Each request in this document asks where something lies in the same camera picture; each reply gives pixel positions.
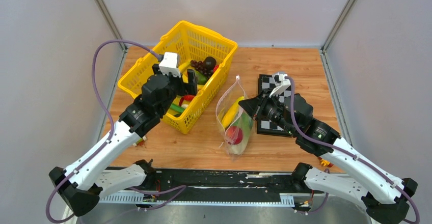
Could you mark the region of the green lettuce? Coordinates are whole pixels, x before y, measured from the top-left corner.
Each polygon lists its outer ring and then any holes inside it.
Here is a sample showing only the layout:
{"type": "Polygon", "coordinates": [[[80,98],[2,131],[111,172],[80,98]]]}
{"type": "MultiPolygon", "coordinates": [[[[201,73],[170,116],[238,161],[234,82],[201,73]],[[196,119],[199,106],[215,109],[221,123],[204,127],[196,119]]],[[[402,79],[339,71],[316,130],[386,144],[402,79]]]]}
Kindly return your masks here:
{"type": "Polygon", "coordinates": [[[243,112],[241,116],[231,126],[240,127],[242,129],[244,137],[241,143],[238,145],[228,144],[228,152],[234,155],[241,155],[247,147],[253,127],[253,121],[245,112],[243,112]]]}

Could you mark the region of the clear zip top bag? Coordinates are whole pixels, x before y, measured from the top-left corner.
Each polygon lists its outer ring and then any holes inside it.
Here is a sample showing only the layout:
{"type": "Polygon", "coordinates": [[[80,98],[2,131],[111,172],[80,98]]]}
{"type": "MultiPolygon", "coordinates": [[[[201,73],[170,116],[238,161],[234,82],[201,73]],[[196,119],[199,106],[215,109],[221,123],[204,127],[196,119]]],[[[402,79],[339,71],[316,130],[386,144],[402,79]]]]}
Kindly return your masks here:
{"type": "MultiPolygon", "coordinates": [[[[228,111],[228,109],[231,107],[231,105],[235,102],[235,100],[240,96],[244,96],[245,97],[244,99],[248,98],[247,93],[241,84],[241,78],[238,75],[235,78],[235,82],[220,97],[220,99],[217,102],[216,109],[215,109],[215,115],[217,118],[218,130],[219,130],[219,133],[221,134],[221,136],[223,138],[223,142],[222,142],[221,146],[223,146],[225,148],[227,154],[229,155],[229,157],[233,161],[238,159],[244,152],[241,155],[234,155],[234,154],[230,154],[228,152],[228,146],[229,145],[227,143],[227,138],[225,136],[225,132],[227,129],[224,129],[224,127],[222,126],[222,118],[225,115],[225,113],[228,111]]],[[[239,106],[238,111],[237,111],[237,115],[235,116],[235,119],[231,123],[231,125],[241,116],[241,114],[243,112],[245,112],[245,111],[239,106]]]]}

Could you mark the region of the red yellow apple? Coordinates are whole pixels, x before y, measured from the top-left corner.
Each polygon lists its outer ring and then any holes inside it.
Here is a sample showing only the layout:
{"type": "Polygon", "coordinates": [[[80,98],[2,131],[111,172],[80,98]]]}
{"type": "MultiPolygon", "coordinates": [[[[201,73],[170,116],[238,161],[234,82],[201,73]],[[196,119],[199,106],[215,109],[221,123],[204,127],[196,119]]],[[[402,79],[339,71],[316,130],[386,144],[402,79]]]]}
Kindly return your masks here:
{"type": "Polygon", "coordinates": [[[242,129],[238,126],[229,127],[225,132],[225,136],[229,145],[240,144],[244,137],[242,129]]]}

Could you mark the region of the yellow plastic basket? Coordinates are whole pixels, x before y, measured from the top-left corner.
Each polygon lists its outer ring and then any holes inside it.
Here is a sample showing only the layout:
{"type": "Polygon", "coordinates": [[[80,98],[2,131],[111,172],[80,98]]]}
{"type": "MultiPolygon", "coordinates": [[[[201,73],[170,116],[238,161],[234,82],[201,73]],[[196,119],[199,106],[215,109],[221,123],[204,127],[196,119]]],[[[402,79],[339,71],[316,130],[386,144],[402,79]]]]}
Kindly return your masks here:
{"type": "Polygon", "coordinates": [[[211,29],[184,20],[161,36],[160,41],[153,48],[154,52],[177,53],[180,56],[180,64],[213,57],[219,65],[206,84],[199,86],[197,96],[189,103],[181,116],[176,117],[175,112],[170,109],[162,121],[181,133],[187,134],[227,80],[237,48],[235,41],[211,29]]]}

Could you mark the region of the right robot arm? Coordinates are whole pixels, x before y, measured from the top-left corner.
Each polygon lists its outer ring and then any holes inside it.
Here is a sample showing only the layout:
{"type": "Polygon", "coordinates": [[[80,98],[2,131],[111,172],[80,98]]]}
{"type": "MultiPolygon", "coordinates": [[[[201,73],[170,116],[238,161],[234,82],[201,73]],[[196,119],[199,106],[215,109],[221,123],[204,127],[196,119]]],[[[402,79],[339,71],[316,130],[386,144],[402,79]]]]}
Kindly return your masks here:
{"type": "Polygon", "coordinates": [[[300,94],[284,102],[262,92],[241,100],[239,106],[253,119],[268,119],[284,129],[304,151],[328,160],[343,169],[347,178],[332,176],[306,163],[299,163],[290,176],[292,188],[323,191],[350,201],[379,223],[407,221],[409,210],[419,223],[413,202],[417,182],[399,178],[360,154],[334,128],[313,117],[313,107],[300,94]]]}

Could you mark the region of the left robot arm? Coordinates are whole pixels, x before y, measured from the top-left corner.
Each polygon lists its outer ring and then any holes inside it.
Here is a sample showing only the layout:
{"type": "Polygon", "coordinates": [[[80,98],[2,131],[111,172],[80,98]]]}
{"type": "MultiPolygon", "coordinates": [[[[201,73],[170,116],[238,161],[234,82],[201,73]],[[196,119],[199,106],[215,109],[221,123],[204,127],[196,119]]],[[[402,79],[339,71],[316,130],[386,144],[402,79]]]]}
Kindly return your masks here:
{"type": "Polygon", "coordinates": [[[194,70],[187,70],[184,82],[178,68],[167,70],[156,64],[152,69],[154,74],[142,85],[141,94],[120,115],[111,131],[73,164],[64,169],[54,167],[49,172],[57,193],[75,216],[87,214],[102,198],[121,190],[138,186],[150,190],[155,186],[156,170],[145,160],[113,173],[102,173],[160,123],[178,96],[197,94],[194,70]]]}

